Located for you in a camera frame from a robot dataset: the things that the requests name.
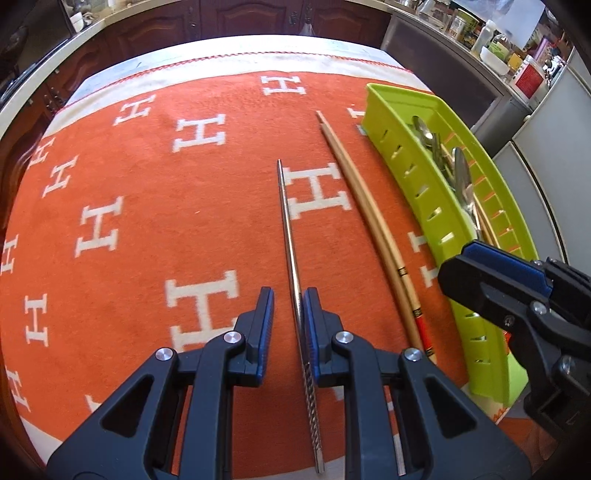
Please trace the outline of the large steel serving spoon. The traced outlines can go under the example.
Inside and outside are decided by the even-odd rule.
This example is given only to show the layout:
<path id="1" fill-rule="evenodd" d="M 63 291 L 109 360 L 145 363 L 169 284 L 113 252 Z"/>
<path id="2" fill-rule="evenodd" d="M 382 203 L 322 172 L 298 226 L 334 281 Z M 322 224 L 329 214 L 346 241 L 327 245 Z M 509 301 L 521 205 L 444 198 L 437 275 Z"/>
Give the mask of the large steel serving spoon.
<path id="1" fill-rule="evenodd" d="M 463 150 L 455 147 L 452 150 L 454 159 L 454 182 L 455 192 L 461 207 L 468 213 L 473 223 L 476 223 L 474 207 L 467 198 L 467 189 L 471 184 L 471 177 L 468 163 Z"/>

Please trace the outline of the small steel teaspoon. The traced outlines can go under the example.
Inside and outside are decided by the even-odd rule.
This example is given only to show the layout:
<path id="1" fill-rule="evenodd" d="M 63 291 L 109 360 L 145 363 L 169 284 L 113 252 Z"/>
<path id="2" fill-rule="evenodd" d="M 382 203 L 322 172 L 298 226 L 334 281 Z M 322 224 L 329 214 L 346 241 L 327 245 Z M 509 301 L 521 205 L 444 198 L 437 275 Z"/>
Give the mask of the small steel teaspoon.
<path id="1" fill-rule="evenodd" d="M 446 168 L 444 161 L 444 153 L 441 145 L 440 138 L 437 133 L 433 133 L 427 126 L 427 124 L 418 116 L 413 116 L 413 125 L 416 129 L 422 144 L 431 150 L 433 160 L 444 175 L 448 182 L 452 181 L 452 177 Z"/>

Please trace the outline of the dark wood kitchen cabinets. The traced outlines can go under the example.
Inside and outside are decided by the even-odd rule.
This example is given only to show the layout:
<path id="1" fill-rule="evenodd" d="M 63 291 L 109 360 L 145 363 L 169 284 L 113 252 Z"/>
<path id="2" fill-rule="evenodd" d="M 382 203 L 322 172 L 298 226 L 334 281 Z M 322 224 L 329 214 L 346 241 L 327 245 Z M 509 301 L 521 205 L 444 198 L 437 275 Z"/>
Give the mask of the dark wood kitchen cabinets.
<path id="1" fill-rule="evenodd" d="M 130 58 L 195 40 L 290 34 L 311 25 L 315 35 L 378 47 L 390 16 L 349 1 L 142 1 L 109 15 L 71 39 L 31 75 L 34 85 L 1 120 L 1 191 L 17 189 L 50 120 L 91 75 Z"/>

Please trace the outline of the lime green utensil tray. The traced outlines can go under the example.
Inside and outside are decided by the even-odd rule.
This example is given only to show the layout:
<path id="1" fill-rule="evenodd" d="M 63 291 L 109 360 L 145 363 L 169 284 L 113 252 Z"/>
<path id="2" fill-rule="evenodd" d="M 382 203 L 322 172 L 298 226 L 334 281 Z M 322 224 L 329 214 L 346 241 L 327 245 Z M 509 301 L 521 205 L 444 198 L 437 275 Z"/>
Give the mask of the lime green utensil tray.
<path id="1" fill-rule="evenodd" d="M 463 150 L 475 196 L 499 247 L 525 260 L 537 259 L 535 243 L 511 190 L 461 118 L 430 93 L 378 83 L 368 84 L 367 89 L 363 128 L 403 191 L 436 263 L 459 254 L 477 235 L 431 152 L 421 144 L 414 117 L 440 134 L 447 149 Z M 451 308 L 471 393 L 510 406 L 524 389 L 527 374 L 509 351 L 505 333 L 458 303 Z"/>

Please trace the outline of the steel chopstick ridged end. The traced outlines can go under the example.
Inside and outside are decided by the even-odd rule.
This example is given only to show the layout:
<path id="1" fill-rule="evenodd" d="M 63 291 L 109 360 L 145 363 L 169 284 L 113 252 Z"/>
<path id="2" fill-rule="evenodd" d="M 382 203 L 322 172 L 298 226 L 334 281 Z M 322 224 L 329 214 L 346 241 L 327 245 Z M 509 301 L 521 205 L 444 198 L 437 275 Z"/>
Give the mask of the steel chopstick ridged end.
<path id="1" fill-rule="evenodd" d="M 315 471 L 318 476 L 325 475 L 325 459 L 322 452 L 322 436 L 320 417 L 318 416 L 317 396 L 315 395 L 314 378 L 311 375 L 311 365 L 308 361 L 307 343 L 304 336 L 303 297 L 301 297 L 300 275 L 297 270 L 297 256 L 294 248 L 293 230 L 290 224 L 290 206 L 287 201 L 286 180 L 284 179 L 283 162 L 276 161 L 277 182 L 279 183 L 280 211 L 283 219 L 284 250 L 287 258 L 288 282 L 290 282 L 290 298 L 293 307 L 295 334 L 297 335 L 298 356 L 300 356 L 301 371 L 304 381 L 304 399 L 307 405 L 308 430 L 311 437 L 311 450 L 315 459 Z"/>

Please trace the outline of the red white box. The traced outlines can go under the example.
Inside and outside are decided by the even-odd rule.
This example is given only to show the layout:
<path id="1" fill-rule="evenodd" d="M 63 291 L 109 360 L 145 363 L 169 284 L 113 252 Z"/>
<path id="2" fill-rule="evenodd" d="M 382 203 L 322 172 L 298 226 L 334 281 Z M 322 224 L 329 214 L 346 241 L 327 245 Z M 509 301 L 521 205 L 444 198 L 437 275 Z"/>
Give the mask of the red white box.
<path id="1" fill-rule="evenodd" d="M 535 64 L 523 62 L 512 79 L 512 84 L 518 93 L 530 100 L 542 85 L 544 79 L 544 72 Z"/>

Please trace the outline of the orange H-pattern cloth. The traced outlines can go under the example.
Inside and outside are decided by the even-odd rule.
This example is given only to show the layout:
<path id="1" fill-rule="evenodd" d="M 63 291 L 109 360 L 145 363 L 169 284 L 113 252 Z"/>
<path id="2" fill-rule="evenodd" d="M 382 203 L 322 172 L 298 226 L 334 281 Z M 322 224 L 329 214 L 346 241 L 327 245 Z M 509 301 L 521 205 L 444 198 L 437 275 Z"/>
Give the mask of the orange H-pattern cloth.
<path id="1" fill-rule="evenodd" d="M 450 303 L 406 199 L 363 134 L 367 84 L 421 91 L 387 60 L 204 55 L 105 72 L 45 129 L 1 261 L 1 348 L 14 426 L 53 451 L 157 348 L 188 351 L 273 288 L 263 385 L 235 393 L 238 479 L 315 477 L 290 308 L 276 161 L 301 282 L 375 346 L 407 344 L 398 306 L 318 126 L 335 129 L 403 255 L 439 366 L 469 377 Z"/>

